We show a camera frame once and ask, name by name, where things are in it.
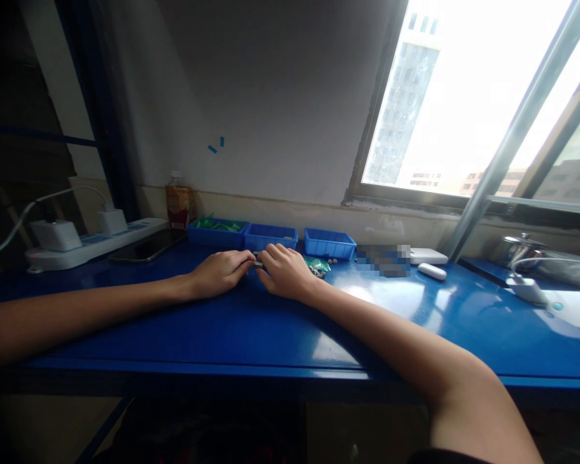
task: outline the smartphone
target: smartphone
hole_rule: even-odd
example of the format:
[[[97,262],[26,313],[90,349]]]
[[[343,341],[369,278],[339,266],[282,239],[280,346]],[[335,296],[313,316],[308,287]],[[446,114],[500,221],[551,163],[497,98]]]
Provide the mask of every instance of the smartphone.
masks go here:
[[[150,262],[186,237],[185,231],[162,230],[150,237],[120,248],[110,255],[110,260],[133,263]]]

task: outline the stainless steel pot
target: stainless steel pot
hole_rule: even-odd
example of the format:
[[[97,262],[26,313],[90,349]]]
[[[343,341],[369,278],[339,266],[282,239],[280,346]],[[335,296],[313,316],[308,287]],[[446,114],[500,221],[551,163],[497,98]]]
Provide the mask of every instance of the stainless steel pot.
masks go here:
[[[488,259],[499,266],[510,269],[512,264],[526,258],[541,258],[543,250],[548,247],[530,239],[530,234],[522,233],[520,237],[501,237]],[[529,271],[540,262],[527,262],[518,265],[518,271]]]

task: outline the power adapter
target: power adapter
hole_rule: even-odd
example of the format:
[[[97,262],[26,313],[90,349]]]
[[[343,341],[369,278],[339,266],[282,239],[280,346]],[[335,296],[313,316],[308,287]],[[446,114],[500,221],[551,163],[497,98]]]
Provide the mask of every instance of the power adapter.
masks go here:
[[[30,227],[41,247],[52,251],[69,251],[82,246],[79,234],[71,221],[33,221]]]
[[[542,306],[548,304],[548,298],[544,295],[543,290],[531,278],[523,278],[520,274],[512,273],[511,277],[507,279],[507,285],[524,301]]]
[[[116,235],[127,230],[127,222],[121,209],[105,206],[105,211],[98,211],[99,224],[103,235]]]

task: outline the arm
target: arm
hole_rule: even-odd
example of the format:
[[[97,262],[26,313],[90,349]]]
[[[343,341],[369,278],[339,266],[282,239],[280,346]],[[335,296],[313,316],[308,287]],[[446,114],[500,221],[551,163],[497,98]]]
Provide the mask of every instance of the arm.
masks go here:
[[[419,390],[432,412],[432,446],[495,464],[542,462],[507,390],[476,356],[314,277],[294,250],[269,245],[259,258],[270,293],[326,314]]]
[[[0,366],[153,309],[224,293],[254,261],[250,251],[225,251],[165,280],[0,303]]]

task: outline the blue storage tray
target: blue storage tray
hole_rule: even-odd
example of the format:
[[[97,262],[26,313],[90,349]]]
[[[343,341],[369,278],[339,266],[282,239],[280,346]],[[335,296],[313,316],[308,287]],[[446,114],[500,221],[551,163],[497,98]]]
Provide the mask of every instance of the blue storage tray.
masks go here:
[[[291,227],[265,226],[251,224],[245,232],[245,249],[262,251],[269,243],[279,243],[286,248],[296,248],[298,233]]]
[[[305,254],[327,258],[350,259],[356,243],[344,232],[305,228]]]
[[[227,221],[227,219],[214,218],[213,221],[218,222]],[[230,249],[243,248],[243,241],[245,240],[245,231],[249,227],[249,222],[232,221],[237,224],[243,223],[243,228],[238,232],[230,232],[214,229],[203,229],[200,227],[188,226],[187,232],[189,234],[189,241],[200,245],[213,245]]]

